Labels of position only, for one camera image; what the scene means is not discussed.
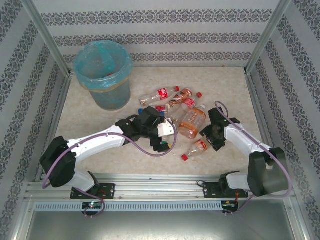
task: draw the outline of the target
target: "blue trash can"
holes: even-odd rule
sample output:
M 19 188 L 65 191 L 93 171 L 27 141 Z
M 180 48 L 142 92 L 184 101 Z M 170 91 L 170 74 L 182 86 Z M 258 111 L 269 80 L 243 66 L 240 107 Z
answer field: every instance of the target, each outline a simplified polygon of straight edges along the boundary
M 130 100 L 130 73 L 133 61 L 126 49 L 113 41 L 88 43 L 76 55 L 74 72 L 104 110 L 118 110 Z

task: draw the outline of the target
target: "patterned wallpaper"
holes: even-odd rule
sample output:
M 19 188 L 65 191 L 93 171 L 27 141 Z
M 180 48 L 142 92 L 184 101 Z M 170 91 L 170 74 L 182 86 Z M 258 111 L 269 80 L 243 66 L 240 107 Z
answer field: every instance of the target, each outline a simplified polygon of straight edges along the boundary
M 319 16 L 320 0 L 293 0 L 251 72 L 312 239 L 320 239 Z
M 99 40 L 123 44 L 136 66 L 244 67 L 279 0 L 34 2 L 71 68 Z
M 65 80 L 18 0 L 0 1 L 0 240 L 34 180 Z

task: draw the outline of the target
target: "speckled floor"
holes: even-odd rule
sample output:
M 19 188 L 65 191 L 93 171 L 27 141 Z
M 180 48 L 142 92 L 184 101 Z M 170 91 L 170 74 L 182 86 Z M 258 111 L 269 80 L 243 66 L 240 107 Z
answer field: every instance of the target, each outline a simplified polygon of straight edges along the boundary
M 110 112 L 99 108 L 74 76 L 56 136 L 63 136 L 67 140 L 100 132 L 114 125 L 117 120 L 137 114 L 140 95 L 162 87 L 179 86 L 180 89 L 190 88 L 194 92 L 201 92 L 203 97 L 200 103 L 206 105 L 206 110 L 212 109 L 216 100 L 223 102 L 228 107 L 230 117 L 239 119 L 252 135 L 261 139 L 241 67 L 135 67 L 130 85 L 129 103 L 122 109 Z M 164 157 L 147 156 L 128 144 L 93 155 L 78 167 L 93 173 L 160 175 L 219 175 L 248 168 L 249 160 L 230 142 L 218 152 L 210 148 L 201 156 L 184 162 L 181 155 L 192 142 L 194 140 L 179 135 L 174 150 Z M 141 139 L 137 143 L 154 153 L 149 140 Z

